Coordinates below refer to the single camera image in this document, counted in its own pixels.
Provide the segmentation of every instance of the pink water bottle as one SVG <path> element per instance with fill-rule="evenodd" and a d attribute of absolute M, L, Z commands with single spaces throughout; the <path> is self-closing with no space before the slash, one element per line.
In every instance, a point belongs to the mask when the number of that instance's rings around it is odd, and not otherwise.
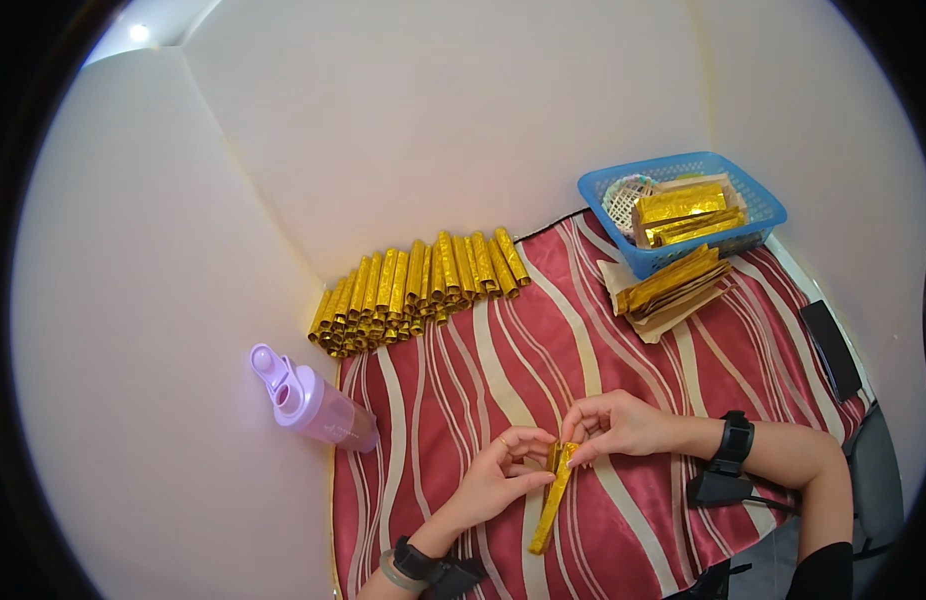
<path fill-rule="evenodd" d="M 377 447 L 377 418 L 309 366 L 296 366 L 265 343 L 250 350 L 250 365 L 266 382 L 273 416 L 281 426 L 343 450 L 369 452 Z"/>

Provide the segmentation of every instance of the bracelet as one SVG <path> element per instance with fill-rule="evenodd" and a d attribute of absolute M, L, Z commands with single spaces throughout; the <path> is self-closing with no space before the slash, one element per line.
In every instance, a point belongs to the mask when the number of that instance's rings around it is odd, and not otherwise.
<path fill-rule="evenodd" d="M 430 582 L 425 579 L 407 579 L 406 576 L 397 573 L 393 565 L 390 564 L 391 556 L 393 556 L 393 550 L 387 550 L 379 555 L 379 570 L 383 572 L 383 575 L 386 575 L 386 579 L 393 582 L 394 586 L 415 593 L 421 593 L 423 590 L 430 587 Z"/>

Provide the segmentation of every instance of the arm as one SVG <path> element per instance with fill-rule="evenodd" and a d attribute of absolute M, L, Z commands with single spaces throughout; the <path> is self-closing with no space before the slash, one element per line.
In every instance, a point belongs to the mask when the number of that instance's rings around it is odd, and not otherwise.
<path fill-rule="evenodd" d="M 453 496 L 410 536 L 408 544 L 425 556 L 443 558 L 461 533 L 493 519 L 517 498 L 553 483 L 553 473 L 522 463 L 524 458 L 530 458 L 545 464 L 553 442 L 555 436 L 536 427 L 510 427 L 504 431 L 476 455 Z M 377 568 L 356 597 L 410 600 L 417 595 L 391 582 Z"/>
<path fill-rule="evenodd" d="M 577 400 L 564 418 L 563 439 L 582 440 L 584 430 L 590 435 L 576 450 L 574 466 L 607 452 L 676 452 L 710 460 L 720 449 L 723 426 L 717 418 L 665 414 L 616 390 Z M 852 542 L 850 472 L 833 436 L 803 425 L 755 422 L 743 469 L 802 494 L 798 561 L 824 546 Z"/>

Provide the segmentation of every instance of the blue plastic basket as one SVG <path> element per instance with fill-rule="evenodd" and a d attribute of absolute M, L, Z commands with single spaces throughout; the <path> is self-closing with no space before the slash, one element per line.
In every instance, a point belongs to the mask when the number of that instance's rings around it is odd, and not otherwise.
<path fill-rule="evenodd" d="M 603 194 L 606 188 L 619 178 L 636 173 L 647 175 L 658 182 L 675 180 L 687 173 L 703 175 L 726 173 L 730 176 L 730 183 L 746 201 L 750 222 L 742 227 L 669 246 L 651 249 L 634 246 L 626 241 L 624 234 L 620 233 L 616 224 L 603 209 Z M 619 251 L 623 253 L 626 262 L 633 269 L 633 274 L 641 280 L 645 280 L 674 260 L 685 257 L 700 244 L 709 244 L 711 248 L 719 248 L 721 258 L 732 257 L 756 248 L 767 241 L 767 237 L 775 226 L 787 220 L 787 210 L 783 208 L 780 200 L 774 198 L 764 186 L 759 185 L 756 179 L 746 174 L 743 169 L 711 151 L 693 151 L 600 169 L 581 176 L 576 187 L 579 188 L 580 194 L 599 219 L 603 229 L 610 234 L 613 242 L 619 247 Z"/>

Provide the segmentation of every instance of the ceiling light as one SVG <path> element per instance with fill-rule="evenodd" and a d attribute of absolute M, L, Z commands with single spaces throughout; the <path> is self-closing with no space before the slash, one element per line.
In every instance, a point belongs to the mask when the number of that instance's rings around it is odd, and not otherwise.
<path fill-rule="evenodd" d="M 150 30 L 146 29 L 145 25 L 133 25 L 130 28 L 130 38 L 134 42 L 146 42 L 150 37 Z"/>

